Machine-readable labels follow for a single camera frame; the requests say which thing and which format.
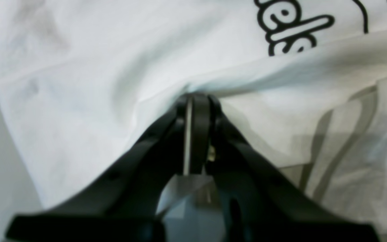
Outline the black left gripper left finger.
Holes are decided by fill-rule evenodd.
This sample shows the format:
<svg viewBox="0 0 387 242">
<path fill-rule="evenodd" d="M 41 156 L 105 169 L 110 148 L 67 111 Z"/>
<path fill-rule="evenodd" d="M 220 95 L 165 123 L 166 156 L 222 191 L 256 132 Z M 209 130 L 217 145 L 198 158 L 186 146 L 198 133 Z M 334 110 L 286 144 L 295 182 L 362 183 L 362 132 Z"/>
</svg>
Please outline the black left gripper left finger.
<svg viewBox="0 0 387 242">
<path fill-rule="evenodd" d="M 183 95 L 102 175 L 60 205 L 34 215 L 19 214 L 7 228 L 16 242 L 164 242 L 156 218 L 161 193 L 183 172 Z"/>
</svg>

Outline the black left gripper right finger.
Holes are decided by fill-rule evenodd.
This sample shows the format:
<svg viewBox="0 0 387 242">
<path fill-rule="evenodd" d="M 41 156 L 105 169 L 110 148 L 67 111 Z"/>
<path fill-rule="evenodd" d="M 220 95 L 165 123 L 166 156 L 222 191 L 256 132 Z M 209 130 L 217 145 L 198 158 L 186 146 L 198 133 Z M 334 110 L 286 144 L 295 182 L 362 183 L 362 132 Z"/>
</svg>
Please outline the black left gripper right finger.
<svg viewBox="0 0 387 242">
<path fill-rule="evenodd" d="M 378 242 L 299 191 L 246 141 L 211 95 L 190 96 L 190 173 L 216 184 L 229 242 Z"/>
</svg>

